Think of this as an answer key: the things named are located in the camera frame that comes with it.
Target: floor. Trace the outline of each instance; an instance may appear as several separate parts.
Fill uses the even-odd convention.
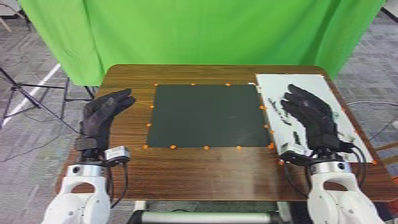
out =
[[[23,20],[7,20],[14,30],[0,27],[0,66],[21,82],[39,83],[57,61],[41,37],[26,30]],[[334,80],[346,102],[371,100],[398,102],[398,24],[380,13],[366,31],[353,55]],[[57,71],[46,84],[62,86],[65,75]],[[5,107],[9,84],[0,80],[0,113]],[[87,97],[81,87],[73,86],[71,97]],[[62,91],[51,90],[44,104],[58,112]],[[16,97],[12,107],[21,102]],[[83,102],[67,103],[65,121],[78,128]],[[351,111],[367,137],[398,116],[389,105],[355,104]],[[28,110],[9,121],[0,131],[0,223],[39,223],[53,199],[53,185],[76,135],[41,110]],[[375,146],[398,141],[398,131],[389,126],[373,138]],[[398,150],[380,152],[380,157],[398,155]],[[398,175],[398,165],[387,167]],[[133,203],[122,201],[112,211],[110,223],[124,223]],[[152,211],[268,211],[270,203],[156,202]]]

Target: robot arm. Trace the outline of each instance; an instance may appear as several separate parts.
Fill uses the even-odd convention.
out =
[[[288,150],[280,159],[291,164],[309,167],[311,192],[307,199],[309,216],[314,224],[382,224],[375,205],[357,186],[350,164],[339,152],[351,153],[355,147],[339,141],[332,110],[323,100],[295,85],[280,101],[282,108],[305,128],[307,148],[311,156]],[[346,190],[325,189],[325,183],[339,184]]]
[[[80,138],[74,149],[80,151],[76,164],[67,167],[58,195],[49,203],[42,224],[104,224],[110,215],[110,197],[103,168],[129,160],[126,147],[108,149],[110,125],[115,115],[133,105],[131,89],[101,96],[83,108]],[[78,185],[90,184],[94,192],[73,193]]]
[[[327,190],[327,182],[339,184],[346,190]],[[311,166],[311,183],[307,208],[314,224],[383,224],[346,162],[325,162]]]
[[[104,177],[96,165],[73,165],[62,180],[58,195],[46,209],[42,224],[104,224],[110,215],[110,198],[104,191]],[[73,193],[73,188],[90,184],[92,193]]]

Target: orange dot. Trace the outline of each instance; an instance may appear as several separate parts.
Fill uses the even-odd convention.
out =
[[[270,143],[270,145],[266,146],[268,149],[273,149],[275,148],[275,144],[273,142]]]

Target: green backdrop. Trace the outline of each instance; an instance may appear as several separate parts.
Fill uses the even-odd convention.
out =
[[[113,64],[318,65],[335,77],[383,0],[21,0],[76,85]]]

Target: black mat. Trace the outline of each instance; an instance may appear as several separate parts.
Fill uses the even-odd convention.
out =
[[[254,86],[156,87],[149,147],[264,147],[264,123]]]

